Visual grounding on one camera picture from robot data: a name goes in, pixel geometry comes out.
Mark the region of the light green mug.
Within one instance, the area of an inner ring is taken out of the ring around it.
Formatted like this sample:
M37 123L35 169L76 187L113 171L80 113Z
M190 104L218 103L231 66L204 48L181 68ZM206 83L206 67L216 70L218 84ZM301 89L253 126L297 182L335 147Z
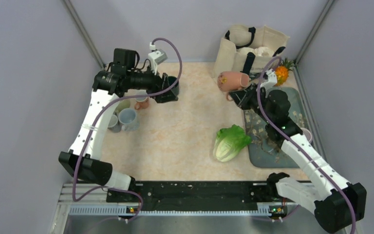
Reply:
M130 99L122 100L118 103L117 107L115 108L115 113L119 114L122 110L131 107Z

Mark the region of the grey blue mug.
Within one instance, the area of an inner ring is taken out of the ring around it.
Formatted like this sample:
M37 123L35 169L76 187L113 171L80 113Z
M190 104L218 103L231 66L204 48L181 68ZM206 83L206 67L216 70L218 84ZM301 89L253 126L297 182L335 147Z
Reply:
M119 133L121 131L121 125L116 113L112 114L108 124L108 129L113 133Z

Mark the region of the pink mug large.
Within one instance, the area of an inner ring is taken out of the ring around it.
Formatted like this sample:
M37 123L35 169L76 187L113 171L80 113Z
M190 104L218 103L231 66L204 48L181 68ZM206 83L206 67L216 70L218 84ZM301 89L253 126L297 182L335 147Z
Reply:
M233 101L232 98L229 98L229 92L246 88L250 81L248 74L235 71L221 72L217 77L218 88L226 94L227 101Z

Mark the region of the pink mug small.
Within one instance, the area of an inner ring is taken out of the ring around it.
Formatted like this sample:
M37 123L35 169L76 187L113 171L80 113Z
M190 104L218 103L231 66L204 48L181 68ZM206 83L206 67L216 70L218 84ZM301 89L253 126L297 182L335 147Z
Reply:
M150 99L147 96L147 93L138 93L137 97L135 99L136 103L134 105L135 110L142 110L142 109L147 109L150 105Z

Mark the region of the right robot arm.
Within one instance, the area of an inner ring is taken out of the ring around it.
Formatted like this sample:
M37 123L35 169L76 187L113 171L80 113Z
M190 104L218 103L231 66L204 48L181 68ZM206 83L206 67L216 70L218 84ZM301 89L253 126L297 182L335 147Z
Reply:
M365 214L367 190L351 183L321 156L290 118L291 103L282 90L266 92L251 85L227 94L243 110L252 110L265 123L268 137L288 155L313 184L307 187L286 175L272 175L266 187L272 201L282 197L310 211L323 230L332 234L347 227L356 233Z

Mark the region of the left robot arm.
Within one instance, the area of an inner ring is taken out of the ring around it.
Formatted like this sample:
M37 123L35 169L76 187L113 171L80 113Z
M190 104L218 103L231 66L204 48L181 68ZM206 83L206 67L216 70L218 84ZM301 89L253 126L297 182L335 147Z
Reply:
M169 89L167 74L159 74L157 67L167 59L162 49L148 54L150 65L145 71L135 67L138 53L134 50L114 50L113 62L98 72L92 85L90 104L73 144L58 157L60 164L74 178L100 186L118 189L124 201L135 199L134 179L117 172L110 163L101 161L101 148L111 117L128 90L145 90L155 93L157 103L177 101Z

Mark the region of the white grey mug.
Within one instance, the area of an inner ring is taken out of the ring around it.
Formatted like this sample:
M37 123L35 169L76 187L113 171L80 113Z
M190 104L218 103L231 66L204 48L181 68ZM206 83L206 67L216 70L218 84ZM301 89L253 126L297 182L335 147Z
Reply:
M133 108L125 108L118 114L118 120L122 131L136 131L139 126L137 111Z

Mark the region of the dark teal mug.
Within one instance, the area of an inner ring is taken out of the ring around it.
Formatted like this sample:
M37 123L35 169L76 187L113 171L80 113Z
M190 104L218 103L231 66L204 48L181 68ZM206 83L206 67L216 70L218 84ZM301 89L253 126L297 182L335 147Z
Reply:
M179 96L180 93L180 87L179 82L177 81L177 77L174 76L168 76L168 83L169 86L174 85L171 91L176 95Z

